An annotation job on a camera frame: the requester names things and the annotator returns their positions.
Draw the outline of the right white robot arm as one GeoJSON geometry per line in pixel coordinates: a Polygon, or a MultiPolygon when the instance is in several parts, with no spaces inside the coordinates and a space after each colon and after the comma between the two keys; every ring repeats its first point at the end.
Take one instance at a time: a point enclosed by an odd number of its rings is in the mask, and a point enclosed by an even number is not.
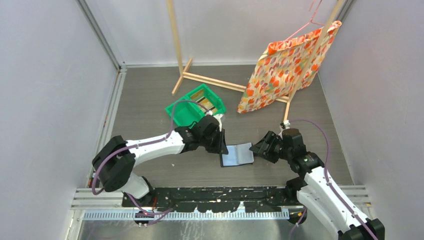
{"type": "Polygon", "coordinates": [[[254,156],[271,163],[286,160],[298,177],[288,180],[285,198],[291,205],[303,205],[332,233],[335,240],[383,240],[385,227],[379,219],[370,219],[333,181],[325,163],[308,151],[296,128],[280,134],[268,131],[250,147],[254,156]]]}

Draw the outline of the green plastic two-compartment bin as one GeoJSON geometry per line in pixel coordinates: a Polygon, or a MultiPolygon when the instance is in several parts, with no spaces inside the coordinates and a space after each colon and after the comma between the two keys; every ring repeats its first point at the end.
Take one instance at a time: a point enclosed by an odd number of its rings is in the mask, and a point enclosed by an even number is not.
{"type": "Polygon", "coordinates": [[[204,90],[205,97],[208,99],[208,102],[218,109],[218,111],[213,115],[225,114],[227,112],[223,100],[216,93],[214,93],[206,84],[203,83],[165,108],[165,111],[173,120],[176,126],[189,126],[194,122],[198,122],[205,115],[206,109],[193,102],[178,103],[175,108],[174,114],[172,114],[175,103],[180,102],[182,100],[193,101],[190,99],[190,95],[194,94],[199,90],[204,90]]]}

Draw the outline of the black leather card holder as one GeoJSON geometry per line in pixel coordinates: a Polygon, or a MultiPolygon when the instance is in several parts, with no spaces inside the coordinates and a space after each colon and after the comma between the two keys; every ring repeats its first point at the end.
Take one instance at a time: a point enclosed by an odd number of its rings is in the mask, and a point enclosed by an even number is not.
{"type": "Polygon", "coordinates": [[[227,145],[228,154],[220,154],[221,167],[237,167],[254,163],[254,154],[250,150],[252,143],[227,145]]]}

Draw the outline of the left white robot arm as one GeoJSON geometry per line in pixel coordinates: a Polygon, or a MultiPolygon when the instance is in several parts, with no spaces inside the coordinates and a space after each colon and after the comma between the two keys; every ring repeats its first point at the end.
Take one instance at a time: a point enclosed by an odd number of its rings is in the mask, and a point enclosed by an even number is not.
{"type": "Polygon", "coordinates": [[[112,137],[92,160],[94,181],[99,180],[102,192],[121,191],[131,195],[141,207],[153,202],[151,185],[134,173],[134,167],[162,156],[178,155],[203,147],[208,153],[228,154],[225,143],[223,114],[206,115],[192,127],[180,126],[171,132],[139,140],[112,137]]]}

